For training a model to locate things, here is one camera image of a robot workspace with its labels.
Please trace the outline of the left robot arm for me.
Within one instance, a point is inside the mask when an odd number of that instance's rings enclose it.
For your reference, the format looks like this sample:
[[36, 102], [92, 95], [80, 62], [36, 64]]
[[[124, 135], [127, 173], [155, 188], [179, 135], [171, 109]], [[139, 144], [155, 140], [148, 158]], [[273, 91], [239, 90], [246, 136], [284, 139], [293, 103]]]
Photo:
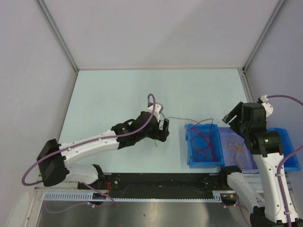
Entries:
[[165, 142], [168, 135], [168, 119], [160, 121], [152, 113], [142, 111], [136, 119], [118, 123], [95, 138], [62, 144], [56, 139], [49, 140], [37, 157], [42, 183], [50, 187], [68, 180], [99, 189], [105, 183], [101, 167], [81, 165], [77, 163], [79, 160], [103, 151], [130, 147], [145, 138]]

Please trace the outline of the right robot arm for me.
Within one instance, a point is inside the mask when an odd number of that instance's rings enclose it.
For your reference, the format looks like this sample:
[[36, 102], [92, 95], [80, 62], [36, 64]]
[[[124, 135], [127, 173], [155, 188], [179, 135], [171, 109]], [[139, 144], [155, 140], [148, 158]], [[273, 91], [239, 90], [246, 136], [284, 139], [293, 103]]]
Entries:
[[252, 227], [301, 227], [303, 220], [292, 203], [284, 172], [284, 149], [277, 131], [267, 129], [267, 117], [273, 112], [268, 101], [239, 102], [223, 122], [244, 139], [260, 174], [263, 196], [245, 180], [238, 166], [225, 166], [218, 184], [233, 189], [250, 212]]

